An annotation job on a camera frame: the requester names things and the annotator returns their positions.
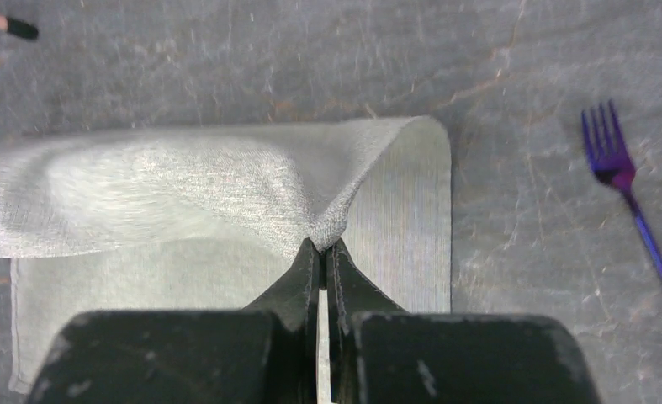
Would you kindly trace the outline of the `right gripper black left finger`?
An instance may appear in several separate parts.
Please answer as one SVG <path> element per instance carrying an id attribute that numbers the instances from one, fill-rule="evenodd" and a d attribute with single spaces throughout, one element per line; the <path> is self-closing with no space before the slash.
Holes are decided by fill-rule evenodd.
<path id="1" fill-rule="evenodd" d="M 320 253 L 304 240 L 239 310 L 88 311 L 56 335 L 30 403 L 314 403 Z"/>

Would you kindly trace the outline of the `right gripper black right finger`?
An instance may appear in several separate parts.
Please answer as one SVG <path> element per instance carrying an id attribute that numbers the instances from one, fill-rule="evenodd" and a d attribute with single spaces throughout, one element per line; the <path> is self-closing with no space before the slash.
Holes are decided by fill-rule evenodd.
<path id="1" fill-rule="evenodd" d="M 335 403 L 597 403 L 585 356 L 547 316 L 405 311 L 326 252 Z"/>

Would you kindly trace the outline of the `grey cloth napkin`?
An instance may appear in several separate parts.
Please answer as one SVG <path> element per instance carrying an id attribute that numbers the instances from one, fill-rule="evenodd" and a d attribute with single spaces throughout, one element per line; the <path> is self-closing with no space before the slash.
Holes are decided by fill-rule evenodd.
<path id="1" fill-rule="evenodd" d="M 451 308 L 451 150 L 430 117 L 93 132 L 0 146 L 12 371 L 74 315 L 246 305 L 304 239 L 411 311 Z"/>

